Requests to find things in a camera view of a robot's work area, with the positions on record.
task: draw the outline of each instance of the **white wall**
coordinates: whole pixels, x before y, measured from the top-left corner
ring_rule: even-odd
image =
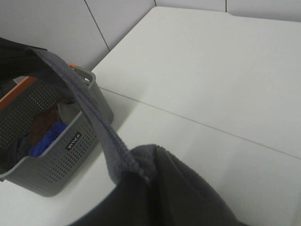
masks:
[[[154,0],[87,0],[110,49],[153,7]]]
[[[1,0],[0,37],[89,69],[109,52],[83,0]]]
[[[226,0],[156,0],[157,6],[226,11]]]
[[[301,0],[227,0],[227,12],[236,16],[301,21]]]

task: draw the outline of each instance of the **basket label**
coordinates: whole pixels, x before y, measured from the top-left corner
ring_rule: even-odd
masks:
[[[74,136],[74,138],[70,141],[70,143],[66,146],[66,150],[70,151],[73,146],[76,144],[76,142],[79,140],[79,138],[81,137],[81,134],[79,132],[77,132]]]

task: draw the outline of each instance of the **brown cloth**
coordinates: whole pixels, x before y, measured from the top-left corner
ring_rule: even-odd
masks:
[[[71,103],[70,99],[63,99],[59,101],[63,104]],[[32,122],[32,127],[29,130],[28,142],[34,145],[40,141],[45,133],[51,128],[53,124],[60,121],[58,115],[57,103],[52,104],[46,111],[37,114]]]

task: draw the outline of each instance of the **dark fabric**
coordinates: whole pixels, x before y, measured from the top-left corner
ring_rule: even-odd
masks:
[[[70,103],[70,99],[63,99],[60,103]],[[46,132],[60,121],[60,117],[57,111],[57,104],[51,105],[46,111],[37,114],[32,122],[32,126],[28,135],[28,142],[31,145],[39,142]]]
[[[38,55],[53,70],[52,76],[50,76],[50,71],[48,72],[48,76],[40,73],[36,73],[35,76],[51,84],[56,84],[57,87],[64,88],[64,85],[62,85],[64,83],[68,85],[69,91],[74,95],[74,98],[80,105],[86,118],[90,121],[98,140],[102,144],[108,172],[112,181],[117,184],[123,172],[135,172],[146,181],[149,181],[149,175],[147,175],[143,168],[139,167],[138,162],[130,154],[127,146],[103,116],[91,91],[76,72],[53,53],[38,49],[28,49],[28,51]]]
[[[165,149],[145,145],[132,152],[144,166],[149,163],[143,158],[154,160],[158,173],[152,183],[124,173],[111,194],[72,226],[240,225],[214,189]],[[186,177],[201,180],[192,185]]]
[[[60,82],[67,84],[93,126],[109,175],[117,184],[103,202],[74,225],[239,225],[220,196],[163,148],[144,146],[130,153],[103,117],[84,82],[62,59],[43,50],[28,51],[52,69],[47,70],[47,76],[36,73],[38,78],[61,88],[64,85]]]
[[[29,46],[0,38],[0,85],[25,73],[46,68],[39,57],[28,55],[24,51],[27,47]]]
[[[135,173],[124,173],[102,203],[72,226],[150,226],[149,188]]]
[[[28,142],[28,132],[17,137],[0,154],[0,173],[13,168],[23,157],[28,155],[31,145]]]

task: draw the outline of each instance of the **perforated basket side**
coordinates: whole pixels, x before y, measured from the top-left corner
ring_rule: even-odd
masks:
[[[32,125],[34,116],[61,98],[53,87],[40,80],[34,81],[26,90],[0,111],[0,152],[17,136]]]
[[[76,134],[81,136],[66,149]],[[97,145],[96,135],[82,113],[38,158],[25,157],[5,179],[43,196],[57,194]]]

